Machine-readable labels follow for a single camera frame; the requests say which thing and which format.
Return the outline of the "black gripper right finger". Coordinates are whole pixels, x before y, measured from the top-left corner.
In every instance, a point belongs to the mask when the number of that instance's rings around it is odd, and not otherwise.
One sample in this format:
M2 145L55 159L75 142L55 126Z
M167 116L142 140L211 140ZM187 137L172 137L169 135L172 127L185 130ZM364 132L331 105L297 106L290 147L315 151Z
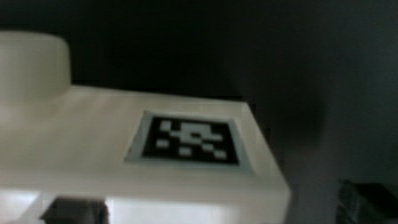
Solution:
M398 224L398 196L380 183L339 181L334 224Z

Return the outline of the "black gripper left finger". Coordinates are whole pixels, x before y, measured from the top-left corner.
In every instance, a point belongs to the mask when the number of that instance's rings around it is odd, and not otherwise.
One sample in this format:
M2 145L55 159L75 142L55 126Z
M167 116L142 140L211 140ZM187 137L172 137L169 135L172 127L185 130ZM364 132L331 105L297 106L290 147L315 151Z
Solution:
M105 200L57 197L39 219L44 224L110 224Z

